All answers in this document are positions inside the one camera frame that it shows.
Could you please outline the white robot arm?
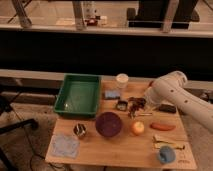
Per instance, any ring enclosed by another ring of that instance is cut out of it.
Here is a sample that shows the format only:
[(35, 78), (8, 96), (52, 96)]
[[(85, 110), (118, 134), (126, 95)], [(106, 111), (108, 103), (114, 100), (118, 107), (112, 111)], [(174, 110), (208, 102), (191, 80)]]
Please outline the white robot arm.
[(174, 104), (213, 133), (213, 105), (187, 92), (184, 89), (187, 82), (183, 72), (170, 72), (155, 79), (144, 92), (144, 98), (149, 106), (157, 107), (164, 100)]

